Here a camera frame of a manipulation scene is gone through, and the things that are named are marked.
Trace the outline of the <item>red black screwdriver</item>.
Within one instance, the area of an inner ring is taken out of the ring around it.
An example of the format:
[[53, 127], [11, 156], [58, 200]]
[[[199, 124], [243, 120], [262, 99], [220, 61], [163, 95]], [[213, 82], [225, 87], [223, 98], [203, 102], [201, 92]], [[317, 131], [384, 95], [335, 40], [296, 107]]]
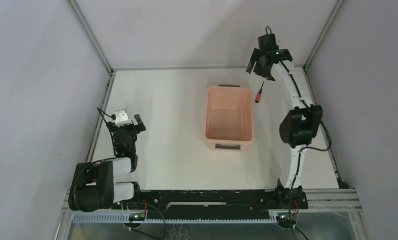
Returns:
[[263, 85], [264, 85], [264, 81], [262, 82], [262, 84], [261, 84], [261, 87], [260, 87], [260, 89], [258, 90], [258, 93], [256, 94], [256, 97], [255, 97], [255, 103], [256, 104], [258, 104], [259, 102], [260, 102], [260, 100], [261, 100], [261, 96], [262, 96], [262, 90], [263, 90]]

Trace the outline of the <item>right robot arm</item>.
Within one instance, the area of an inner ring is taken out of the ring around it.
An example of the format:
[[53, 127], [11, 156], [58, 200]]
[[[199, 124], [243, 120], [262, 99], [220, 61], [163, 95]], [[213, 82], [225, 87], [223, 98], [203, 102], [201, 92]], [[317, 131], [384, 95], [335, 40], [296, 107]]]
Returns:
[[258, 45], [252, 52], [246, 72], [268, 81], [280, 80], [289, 107], [280, 123], [279, 135], [281, 141], [290, 147], [290, 158], [285, 163], [273, 192], [278, 206], [289, 208], [304, 197], [301, 180], [303, 158], [317, 135], [323, 110], [301, 93], [295, 79], [292, 56], [288, 49], [281, 49], [277, 45], [275, 34], [267, 31], [258, 37]]

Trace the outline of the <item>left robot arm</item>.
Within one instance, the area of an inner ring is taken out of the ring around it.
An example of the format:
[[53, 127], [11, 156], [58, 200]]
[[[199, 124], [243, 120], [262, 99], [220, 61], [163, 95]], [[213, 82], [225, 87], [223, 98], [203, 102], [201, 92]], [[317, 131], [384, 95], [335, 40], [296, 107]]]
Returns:
[[115, 183], [116, 176], [134, 172], [138, 155], [138, 135], [146, 131], [141, 116], [134, 123], [124, 111], [117, 111], [113, 121], [107, 121], [113, 157], [76, 165], [68, 196], [73, 211], [93, 212], [109, 209], [115, 202], [124, 200], [130, 208], [142, 205], [143, 195], [134, 189], [134, 183]]

